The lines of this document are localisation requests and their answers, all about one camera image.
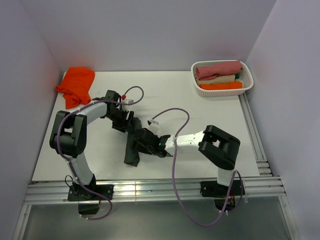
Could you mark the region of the dark grey t shirt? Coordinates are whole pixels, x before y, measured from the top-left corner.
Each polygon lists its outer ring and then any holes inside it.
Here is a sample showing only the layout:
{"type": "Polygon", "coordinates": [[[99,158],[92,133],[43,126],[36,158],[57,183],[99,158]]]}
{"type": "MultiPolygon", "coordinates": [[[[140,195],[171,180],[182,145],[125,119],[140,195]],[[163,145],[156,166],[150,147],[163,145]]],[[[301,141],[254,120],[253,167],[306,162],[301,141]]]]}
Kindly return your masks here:
{"type": "Polygon", "coordinates": [[[124,155],[124,163],[126,165],[137,167],[140,162],[139,152],[133,147],[134,144],[134,138],[135,138],[135,132],[139,129],[141,129],[141,121],[134,117],[132,120],[133,124],[133,132],[127,133],[127,139],[126,139],[126,147],[125,147],[125,155],[124,155]]]}

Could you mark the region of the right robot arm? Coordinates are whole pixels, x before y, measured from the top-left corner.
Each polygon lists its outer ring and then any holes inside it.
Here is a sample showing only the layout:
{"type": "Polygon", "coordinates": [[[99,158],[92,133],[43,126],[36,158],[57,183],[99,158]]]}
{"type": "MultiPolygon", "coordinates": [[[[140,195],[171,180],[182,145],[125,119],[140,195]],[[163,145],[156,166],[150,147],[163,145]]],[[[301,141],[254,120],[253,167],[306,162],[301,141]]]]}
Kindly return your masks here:
{"type": "Polygon", "coordinates": [[[241,142],[214,125],[208,125],[205,130],[194,134],[180,136],[157,136],[149,129],[141,128],[128,143],[138,153],[160,158],[172,157],[174,154],[201,153],[217,167],[217,180],[201,185],[204,197],[225,198],[234,188],[231,178],[241,142]]]}

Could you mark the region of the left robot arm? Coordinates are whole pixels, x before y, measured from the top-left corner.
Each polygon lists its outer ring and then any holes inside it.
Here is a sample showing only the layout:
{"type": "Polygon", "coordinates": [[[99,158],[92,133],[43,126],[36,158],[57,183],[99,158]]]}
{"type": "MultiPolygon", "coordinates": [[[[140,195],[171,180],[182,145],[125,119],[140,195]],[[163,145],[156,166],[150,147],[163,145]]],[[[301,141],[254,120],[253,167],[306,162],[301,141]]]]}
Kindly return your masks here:
{"type": "Polygon", "coordinates": [[[107,118],[112,128],[127,134],[124,163],[136,167],[140,161],[132,141],[141,122],[129,110],[135,101],[126,95],[108,90],[101,98],[94,98],[89,104],[73,112],[59,111],[54,120],[49,146],[66,161],[71,175],[68,199],[71,201],[111,200],[113,186],[97,185],[90,170],[84,151],[87,145],[87,126],[97,119],[107,118]]]}

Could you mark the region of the orange t shirt on table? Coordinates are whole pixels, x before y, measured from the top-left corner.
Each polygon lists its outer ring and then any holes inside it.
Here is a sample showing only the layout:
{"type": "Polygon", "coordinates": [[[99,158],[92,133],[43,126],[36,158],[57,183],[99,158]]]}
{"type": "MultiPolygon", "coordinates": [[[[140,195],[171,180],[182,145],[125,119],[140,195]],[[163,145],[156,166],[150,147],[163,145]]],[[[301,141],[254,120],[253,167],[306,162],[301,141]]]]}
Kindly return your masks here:
{"type": "Polygon", "coordinates": [[[55,87],[65,99],[65,108],[73,109],[91,102],[89,90],[95,79],[95,72],[85,67],[70,67],[60,85],[55,87]]]}

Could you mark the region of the rolled pink t shirt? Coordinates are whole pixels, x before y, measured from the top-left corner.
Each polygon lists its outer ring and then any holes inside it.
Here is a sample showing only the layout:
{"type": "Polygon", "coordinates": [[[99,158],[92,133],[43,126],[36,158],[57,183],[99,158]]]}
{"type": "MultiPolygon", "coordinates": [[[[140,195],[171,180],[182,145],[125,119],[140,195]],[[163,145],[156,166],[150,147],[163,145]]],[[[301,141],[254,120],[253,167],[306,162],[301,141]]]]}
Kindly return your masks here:
{"type": "Polygon", "coordinates": [[[197,66],[195,69],[196,77],[199,80],[215,79],[219,76],[235,75],[242,70],[240,61],[224,61],[213,65],[197,66]]]}

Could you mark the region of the rolled beige t shirt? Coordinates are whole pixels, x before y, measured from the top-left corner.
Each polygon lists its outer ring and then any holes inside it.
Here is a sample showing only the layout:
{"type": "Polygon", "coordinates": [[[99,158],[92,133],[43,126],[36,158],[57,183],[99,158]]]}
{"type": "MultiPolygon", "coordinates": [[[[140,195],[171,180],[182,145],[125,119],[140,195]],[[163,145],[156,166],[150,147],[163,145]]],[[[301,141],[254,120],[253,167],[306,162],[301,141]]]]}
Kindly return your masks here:
{"type": "Polygon", "coordinates": [[[214,84],[227,84],[230,82],[235,81],[235,74],[230,75],[222,75],[217,76],[216,78],[207,79],[207,80],[198,80],[198,78],[195,79],[195,82],[197,85],[214,85],[214,84]]]}

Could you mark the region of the rolled orange t shirt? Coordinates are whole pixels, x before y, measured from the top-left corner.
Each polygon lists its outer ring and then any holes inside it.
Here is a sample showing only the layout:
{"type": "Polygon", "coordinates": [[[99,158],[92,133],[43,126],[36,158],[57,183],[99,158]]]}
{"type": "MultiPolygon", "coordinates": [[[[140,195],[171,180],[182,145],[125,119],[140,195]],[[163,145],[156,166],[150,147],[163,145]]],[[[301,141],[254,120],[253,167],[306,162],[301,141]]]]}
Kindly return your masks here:
{"type": "Polygon", "coordinates": [[[232,81],[228,83],[200,84],[199,87],[207,91],[234,90],[242,89],[243,83],[240,81],[232,81]]]}

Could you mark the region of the white plastic basket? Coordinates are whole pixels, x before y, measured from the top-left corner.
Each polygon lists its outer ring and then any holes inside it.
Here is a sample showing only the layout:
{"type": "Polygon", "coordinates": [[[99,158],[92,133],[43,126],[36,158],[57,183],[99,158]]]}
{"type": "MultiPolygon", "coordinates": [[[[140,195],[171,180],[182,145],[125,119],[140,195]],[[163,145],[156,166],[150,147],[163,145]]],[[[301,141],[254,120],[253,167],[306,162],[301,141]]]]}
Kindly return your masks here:
{"type": "Polygon", "coordinates": [[[201,97],[238,96],[254,85],[249,68],[239,60],[199,61],[190,71],[195,91],[201,97]]]}

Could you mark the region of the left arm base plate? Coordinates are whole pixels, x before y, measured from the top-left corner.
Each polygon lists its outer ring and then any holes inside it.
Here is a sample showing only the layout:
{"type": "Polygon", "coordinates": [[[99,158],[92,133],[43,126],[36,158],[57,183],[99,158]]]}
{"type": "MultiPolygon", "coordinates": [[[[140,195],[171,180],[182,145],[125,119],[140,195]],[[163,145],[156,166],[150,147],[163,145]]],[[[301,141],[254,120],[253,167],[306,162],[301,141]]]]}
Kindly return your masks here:
{"type": "MultiPolygon", "coordinates": [[[[112,184],[95,185],[91,190],[111,200],[114,193],[114,186],[112,184]]],[[[78,203],[79,214],[89,216],[98,213],[102,200],[102,197],[83,189],[80,185],[75,183],[69,188],[67,197],[68,202],[78,203]]]]}

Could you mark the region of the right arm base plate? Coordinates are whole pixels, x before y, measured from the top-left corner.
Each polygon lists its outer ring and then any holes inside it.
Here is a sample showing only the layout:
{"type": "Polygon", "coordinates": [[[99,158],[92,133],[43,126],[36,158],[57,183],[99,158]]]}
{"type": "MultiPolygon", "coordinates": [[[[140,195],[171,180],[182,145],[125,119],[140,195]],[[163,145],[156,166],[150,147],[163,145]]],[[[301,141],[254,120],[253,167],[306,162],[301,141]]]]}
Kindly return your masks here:
{"type": "MultiPolygon", "coordinates": [[[[213,198],[215,207],[219,211],[222,211],[229,187],[218,184],[216,180],[201,181],[200,187],[200,194],[202,197],[213,198]]],[[[224,212],[232,212],[237,207],[237,203],[240,202],[241,197],[244,197],[245,194],[243,182],[238,179],[234,180],[224,212]]]]}

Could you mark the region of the aluminium rail frame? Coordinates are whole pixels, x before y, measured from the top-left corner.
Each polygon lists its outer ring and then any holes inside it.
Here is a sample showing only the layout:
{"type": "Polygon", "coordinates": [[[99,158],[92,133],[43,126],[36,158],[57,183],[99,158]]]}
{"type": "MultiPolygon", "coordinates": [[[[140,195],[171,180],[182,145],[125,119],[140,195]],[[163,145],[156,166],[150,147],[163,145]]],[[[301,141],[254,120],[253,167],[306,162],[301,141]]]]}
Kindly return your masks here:
{"type": "MultiPolygon", "coordinates": [[[[244,120],[253,147],[259,177],[243,177],[245,189],[244,200],[249,198],[276,197],[279,202],[279,213],[283,215],[289,239],[299,240],[301,236],[291,211],[287,193],[280,176],[274,176],[249,105],[246,94],[239,96],[244,120]]],[[[113,203],[164,202],[175,200],[175,194],[169,179],[160,180],[119,180],[110,181],[114,185],[113,203]]],[[[13,239],[21,240],[25,235],[33,206],[67,204],[67,187],[61,181],[31,184],[27,188],[13,239]]]]}

